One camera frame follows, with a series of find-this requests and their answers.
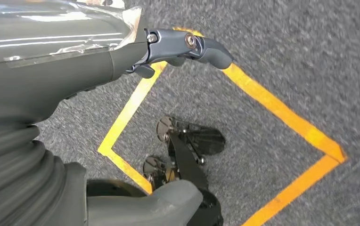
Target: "floor marking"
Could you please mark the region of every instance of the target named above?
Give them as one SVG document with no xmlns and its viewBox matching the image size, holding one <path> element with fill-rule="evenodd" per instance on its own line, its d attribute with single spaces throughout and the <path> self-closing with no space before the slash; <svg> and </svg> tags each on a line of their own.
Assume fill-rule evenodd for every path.
<svg viewBox="0 0 360 226">
<path fill-rule="evenodd" d="M 159 62 L 151 65 L 155 70 L 154 76 L 150 79 L 142 79 L 140 81 L 98 148 L 99 153 L 108 157 L 121 171 L 123 171 L 123 173 L 134 180 L 149 194 L 152 190 L 151 184 L 123 158 L 116 154 L 112 148 L 166 65 L 167 62 Z"/>
<path fill-rule="evenodd" d="M 237 65 L 232 64 L 223 72 L 246 94 L 265 106 L 312 146 L 331 156 L 339 163 L 346 160 L 346 155 L 340 145 L 328 138 L 308 121 L 299 117 L 267 89 L 245 74 Z"/>
<path fill-rule="evenodd" d="M 339 162 L 333 157 L 324 155 L 273 200 L 254 213 L 242 226 L 263 225 L 338 165 Z"/>
<path fill-rule="evenodd" d="M 202 34 L 188 30 L 194 35 Z M 237 65 L 231 64 L 229 68 L 222 70 L 238 87 L 246 94 L 265 106 L 270 112 L 281 119 L 287 126 L 302 136 L 308 143 L 324 152 L 324 156 L 313 164 L 307 171 L 294 180 L 272 201 L 254 213 L 242 226 L 260 226 L 279 213 L 298 196 L 302 195 L 312 185 L 322 179 L 339 164 L 347 160 L 346 154 L 340 145 L 327 137 L 323 132 L 298 116 L 288 108 L 281 100 L 271 94 L 258 82 L 250 78 Z"/>
<path fill-rule="evenodd" d="M 178 27 L 173 29 L 188 31 L 194 35 L 202 36 L 200 32 L 194 30 Z M 141 80 L 140 84 L 133 92 L 129 101 L 125 105 L 122 112 L 119 114 L 118 118 L 114 122 L 113 126 L 109 130 L 98 149 L 99 153 L 108 157 L 116 166 L 118 166 L 120 170 L 122 170 L 149 194 L 152 192 L 150 183 L 124 159 L 116 154 L 112 150 L 112 147 L 166 65 L 166 62 L 152 64 L 152 67 L 155 69 L 153 78 L 149 80 Z M 242 225 L 260 226 L 279 213 L 283 208 L 289 205 L 298 196 L 303 194 L 316 182 L 321 180 L 335 167 L 347 160 L 347 156 L 335 141 L 328 138 L 324 133 L 311 125 L 308 121 L 299 117 L 277 97 L 271 94 L 259 83 L 251 79 L 237 65 L 231 64 L 228 69 L 222 71 L 246 94 L 265 106 L 275 116 L 279 117 L 286 125 L 301 135 L 308 143 L 326 154 L 309 169 L 307 169 L 302 175 L 295 179 L 283 191 L 281 191 L 272 201 L 254 213 Z"/>
</svg>

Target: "gray carpet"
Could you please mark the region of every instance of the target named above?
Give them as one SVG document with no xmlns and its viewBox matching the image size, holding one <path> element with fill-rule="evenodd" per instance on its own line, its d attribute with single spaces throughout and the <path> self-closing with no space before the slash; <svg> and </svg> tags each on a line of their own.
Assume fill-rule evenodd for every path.
<svg viewBox="0 0 360 226">
<path fill-rule="evenodd" d="M 360 226 L 360 1 L 131 0 L 151 27 L 182 26 L 215 38 L 236 63 L 298 115 L 338 142 L 349 160 L 269 220 L 268 226 Z M 129 179 L 97 148 L 138 84 L 123 76 L 61 103 L 40 139 L 93 177 Z M 244 223 L 323 154 L 208 65 L 168 66 L 114 145 L 141 170 L 164 153 L 162 115 L 219 128 L 228 145 L 204 167 L 225 225 Z"/>
</svg>

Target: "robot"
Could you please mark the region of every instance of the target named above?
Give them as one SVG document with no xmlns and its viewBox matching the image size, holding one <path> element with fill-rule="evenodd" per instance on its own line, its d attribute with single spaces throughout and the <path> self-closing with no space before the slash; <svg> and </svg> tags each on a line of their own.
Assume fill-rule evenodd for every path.
<svg viewBox="0 0 360 226">
<path fill-rule="evenodd" d="M 0 0 L 0 226 L 221 225 L 220 204 L 199 165 L 225 140 L 213 128 L 163 117 L 166 158 L 151 156 L 147 195 L 118 180 L 87 180 L 79 163 L 46 150 L 35 123 L 60 101 L 124 74 L 150 78 L 151 63 L 186 59 L 225 69 L 215 40 L 148 28 L 141 8 L 61 0 Z"/>
</svg>

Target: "reflective surface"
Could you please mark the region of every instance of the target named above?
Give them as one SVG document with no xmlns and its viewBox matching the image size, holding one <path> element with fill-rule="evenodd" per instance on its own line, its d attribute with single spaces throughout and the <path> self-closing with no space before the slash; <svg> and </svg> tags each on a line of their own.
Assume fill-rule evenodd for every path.
<svg viewBox="0 0 360 226">
<path fill-rule="evenodd" d="M 140 8 L 57 0 L 0 0 L 0 62 L 37 64 L 134 42 Z"/>
</svg>

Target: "screw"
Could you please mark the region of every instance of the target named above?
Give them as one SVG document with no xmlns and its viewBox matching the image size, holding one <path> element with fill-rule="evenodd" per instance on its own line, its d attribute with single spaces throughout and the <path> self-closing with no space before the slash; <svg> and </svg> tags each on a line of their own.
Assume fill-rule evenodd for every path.
<svg viewBox="0 0 360 226">
<path fill-rule="evenodd" d="M 165 141 L 168 141 L 168 140 L 169 140 L 169 134 L 167 134 L 167 133 L 164 134 L 164 140 L 165 140 Z"/>
<path fill-rule="evenodd" d="M 205 165 L 206 161 L 204 157 L 201 157 L 200 159 L 198 159 L 198 164 L 200 165 Z"/>
<path fill-rule="evenodd" d="M 186 45 L 188 48 L 195 48 L 195 36 L 191 33 L 186 34 Z"/>
<path fill-rule="evenodd" d="M 147 41 L 149 43 L 156 42 L 156 41 L 158 41 L 158 36 L 154 33 L 151 33 L 151 34 L 147 35 Z"/>
</svg>

